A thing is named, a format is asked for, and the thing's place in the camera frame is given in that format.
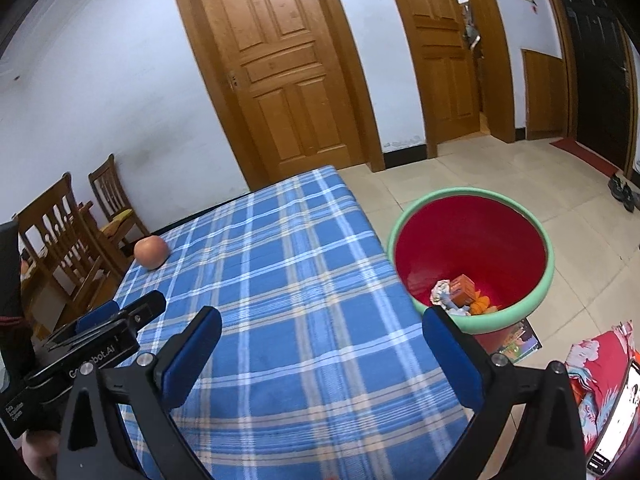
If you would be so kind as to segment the person's left hand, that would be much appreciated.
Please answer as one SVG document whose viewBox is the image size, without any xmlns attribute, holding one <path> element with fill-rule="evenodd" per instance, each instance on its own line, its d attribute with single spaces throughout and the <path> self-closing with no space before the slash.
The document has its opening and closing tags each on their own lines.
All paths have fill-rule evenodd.
<svg viewBox="0 0 640 480">
<path fill-rule="evenodd" d="M 56 479 L 60 440 L 60 434 L 50 430 L 26 431 L 23 434 L 23 460 L 36 478 Z"/>
</svg>

